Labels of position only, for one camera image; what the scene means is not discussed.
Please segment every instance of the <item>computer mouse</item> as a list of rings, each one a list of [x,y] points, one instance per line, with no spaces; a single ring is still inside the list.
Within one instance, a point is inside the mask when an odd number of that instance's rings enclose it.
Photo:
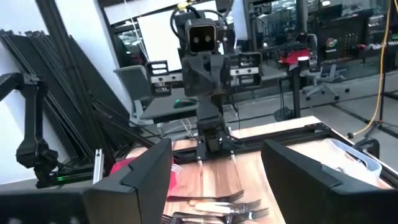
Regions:
[[[193,98],[182,98],[179,100],[176,100],[174,103],[174,108],[183,108],[187,106],[193,106],[198,103],[197,99]]]

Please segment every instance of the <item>desk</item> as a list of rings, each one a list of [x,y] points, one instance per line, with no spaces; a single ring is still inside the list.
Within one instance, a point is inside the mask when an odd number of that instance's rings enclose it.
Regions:
[[[278,123],[246,128],[233,131],[233,135],[238,138],[245,138],[258,134],[272,133],[287,129],[300,128],[308,124],[321,122],[314,116],[293,119]],[[173,143],[173,150],[193,147],[195,141],[183,140]],[[329,145],[324,142],[314,141],[289,146],[308,157],[322,161],[333,153]],[[132,151],[128,157],[138,156],[146,149]],[[267,181],[262,165],[261,153],[253,152],[236,156],[236,165],[231,159],[219,159],[217,161],[204,162],[203,175],[200,175],[198,164],[185,164],[182,166],[184,171],[178,178],[177,186],[172,190],[172,195],[184,196],[223,196],[230,195],[242,189],[245,190],[245,196],[241,200],[250,202],[262,199],[261,207],[269,207],[270,214],[267,217],[256,220],[258,223],[285,223],[283,216],[278,208],[271,187]],[[379,180],[377,185],[380,188],[390,188],[383,180]],[[173,212],[195,212],[187,202],[166,203],[164,213],[172,215]]]
[[[284,78],[287,76],[286,72],[269,67],[267,65],[262,66],[262,71],[264,74],[264,76],[261,78],[262,83],[266,83],[269,80],[274,80],[277,78]],[[235,82],[231,82],[231,84],[233,86],[231,88],[233,93],[254,91],[261,88],[258,86],[250,88],[239,85],[235,87]],[[172,94],[170,96],[155,98],[141,115],[140,119],[153,119],[154,123],[157,124],[174,121],[176,119],[196,116],[196,109],[198,108],[198,105],[188,106],[184,108],[173,107],[175,101],[182,98],[186,98],[183,88],[172,89]]]

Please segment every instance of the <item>yellow cable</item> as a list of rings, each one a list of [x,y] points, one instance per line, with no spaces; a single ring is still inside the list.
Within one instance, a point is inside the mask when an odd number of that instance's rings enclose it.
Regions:
[[[397,4],[397,0],[394,0],[395,5],[396,5],[396,9],[398,10],[398,4]],[[373,124],[373,121],[376,119],[377,116],[377,112],[379,111],[379,107],[380,107],[380,99],[381,99],[381,88],[382,88],[382,80],[383,80],[383,61],[384,61],[384,51],[386,49],[386,45],[387,45],[387,38],[388,38],[388,32],[389,32],[389,28],[390,28],[390,13],[391,13],[391,2],[389,3],[389,8],[388,8],[388,13],[387,13],[387,21],[386,21],[386,29],[384,31],[384,38],[383,38],[383,43],[381,46],[381,55],[380,55],[380,74],[379,74],[379,90],[377,92],[377,101],[376,101],[376,108],[374,110],[374,114],[372,119],[369,121],[368,125],[366,125],[363,129],[356,131],[353,133],[353,136],[360,134],[364,131],[366,131],[368,128],[370,128]]]

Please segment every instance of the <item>black frame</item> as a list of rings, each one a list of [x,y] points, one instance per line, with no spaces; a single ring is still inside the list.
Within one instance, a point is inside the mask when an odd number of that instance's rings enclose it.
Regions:
[[[236,144],[243,143],[247,147],[241,147],[239,149],[236,149],[234,150],[233,153],[244,154],[244,153],[260,151],[262,145],[264,144],[265,139],[273,140],[284,146],[289,146],[293,144],[319,141],[326,138],[337,139],[351,147],[354,146],[354,144],[351,141],[347,140],[342,135],[332,130],[325,123],[319,122],[315,124],[305,125],[304,127],[301,128],[288,129],[285,131],[278,131],[268,134],[260,134],[257,136],[251,136],[241,139],[235,138],[234,142]],[[398,188],[398,172],[396,172],[395,170],[391,169],[389,166],[381,162],[379,158],[377,158],[377,156],[374,156],[378,155],[379,152],[371,152],[371,151],[360,151],[360,152],[362,152],[366,156],[372,157],[373,159],[377,159],[377,161],[380,162],[380,164],[382,165],[380,178],[383,181],[387,182],[391,187],[395,189]],[[200,159],[201,161],[210,161],[230,156],[231,152],[226,151],[219,154],[207,155],[206,157],[201,157]],[[196,147],[174,151],[173,157],[176,164],[188,164],[192,162],[198,162],[198,159],[196,158]]]

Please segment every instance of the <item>whiteboard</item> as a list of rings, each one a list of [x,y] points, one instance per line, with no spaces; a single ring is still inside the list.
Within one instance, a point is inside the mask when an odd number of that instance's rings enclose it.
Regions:
[[[216,1],[196,4],[193,7],[198,10],[211,9],[217,11]],[[180,42],[170,28],[172,12],[160,12],[137,19],[149,60],[167,60],[169,71],[181,69],[180,56],[178,55]],[[205,16],[209,19],[218,20],[218,16],[214,13],[206,12]]]

